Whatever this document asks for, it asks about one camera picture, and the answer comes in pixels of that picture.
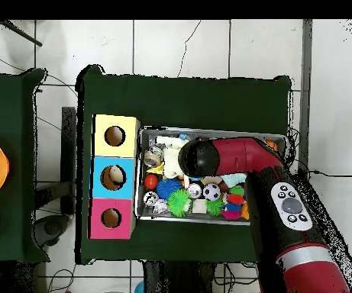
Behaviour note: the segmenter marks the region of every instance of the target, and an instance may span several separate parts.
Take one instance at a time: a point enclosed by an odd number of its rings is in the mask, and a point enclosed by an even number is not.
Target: blue disc
[[[144,283],[143,283],[143,281],[140,281],[140,282],[137,284],[134,293],[144,293]]]

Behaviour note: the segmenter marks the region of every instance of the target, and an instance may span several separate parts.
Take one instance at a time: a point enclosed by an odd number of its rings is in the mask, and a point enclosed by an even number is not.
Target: shape sorter box
[[[137,132],[140,123],[136,118],[94,114],[92,116],[92,180],[88,213],[89,239],[130,239],[135,225],[134,189],[137,152]],[[117,143],[108,132],[117,128],[120,139]],[[110,166],[122,172],[120,186],[103,184],[110,176]],[[104,216],[112,211],[118,221],[109,227]]]

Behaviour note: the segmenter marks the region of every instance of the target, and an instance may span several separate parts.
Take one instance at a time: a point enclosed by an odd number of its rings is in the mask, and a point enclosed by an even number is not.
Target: white toy
[[[143,197],[143,202],[148,207],[153,207],[158,200],[160,200],[160,197],[153,191],[147,192]]]
[[[221,189],[216,184],[210,183],[203,188],[203,195],[209,201],[216,201],[221,197]]]

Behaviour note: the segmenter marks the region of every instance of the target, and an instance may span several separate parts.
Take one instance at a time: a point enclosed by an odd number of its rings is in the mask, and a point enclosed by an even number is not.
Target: green spiky ball
[[[221,197],[215,201],[205,201],[205,205],[207,206],[207,212],[214,217],[221,215],[221,208],[224,206],[224,202]]]
[[[183,189],[174,191],[167,200],[167,207],[176,217],[185,217],[187,215],[188,211],[185,210],[187,204],[189,204],[190,209],[192,205],[191,198],[189,193]]]
[[[236,185],[230,189],[232,195],[244,195],[245,190],[240,185]]]

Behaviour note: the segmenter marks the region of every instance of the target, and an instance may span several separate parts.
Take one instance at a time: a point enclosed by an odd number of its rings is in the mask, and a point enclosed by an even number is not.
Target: circular hole
[[[102,212],[101,222],[107,228],[116,228],[121,223],[121,214],[117,209],[107,209]]]
[[[101,172],[100,179],[104,188],[114,191],[123,186],[127,180],[127,176],[125,175],[125,171],[119,165],[106,166]]]
[[[111,126],[105,132],[105,142],[110,146],[120,146],[125,141],[125,131],[119,126]]]

